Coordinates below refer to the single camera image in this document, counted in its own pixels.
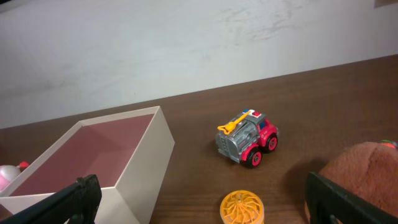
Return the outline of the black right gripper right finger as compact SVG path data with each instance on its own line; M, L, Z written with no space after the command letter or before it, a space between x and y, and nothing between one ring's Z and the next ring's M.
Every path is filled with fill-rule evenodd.
M305 200L310 224L397 224L397 217L315 172L307 175Z

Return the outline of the red grey toy truck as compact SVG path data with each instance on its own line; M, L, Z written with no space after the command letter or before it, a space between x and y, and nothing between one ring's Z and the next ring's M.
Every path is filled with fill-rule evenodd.
M217 130L218 152L248 169L258 167L263 155L274 152L279 142L278 127L256 110L244 110Z

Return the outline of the yellow plastic cage ball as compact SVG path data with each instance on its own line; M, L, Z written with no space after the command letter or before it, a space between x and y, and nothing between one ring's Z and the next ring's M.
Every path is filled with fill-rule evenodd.
M229 193L220 204L220 216L224 224L264 224L264 204L248 190Z

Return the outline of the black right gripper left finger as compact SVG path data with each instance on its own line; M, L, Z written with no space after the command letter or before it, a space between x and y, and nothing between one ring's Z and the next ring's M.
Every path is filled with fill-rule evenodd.
M94 224L102 198L96 175L74 184L1 221L1 224Z

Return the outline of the white cardboard box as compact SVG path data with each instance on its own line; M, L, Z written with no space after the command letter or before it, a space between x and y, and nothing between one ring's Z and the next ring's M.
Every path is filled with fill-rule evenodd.
M17 214L94 174L95 223L149 223L174 144L159 106L78 121L1 192L1 205Z

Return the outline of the pink white toy figure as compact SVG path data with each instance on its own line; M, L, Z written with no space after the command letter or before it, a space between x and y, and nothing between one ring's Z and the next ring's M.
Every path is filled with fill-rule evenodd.
M29 167L26 161L21 162L19 165L2 165L0 167L0 191L3 191L24 169Z

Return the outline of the brown plush toy with orange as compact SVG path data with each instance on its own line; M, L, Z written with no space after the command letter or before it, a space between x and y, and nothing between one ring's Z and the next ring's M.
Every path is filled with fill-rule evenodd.
M396 142L364 142L354 145L316 173L397 217ZM306 201L305 212L310 222Z

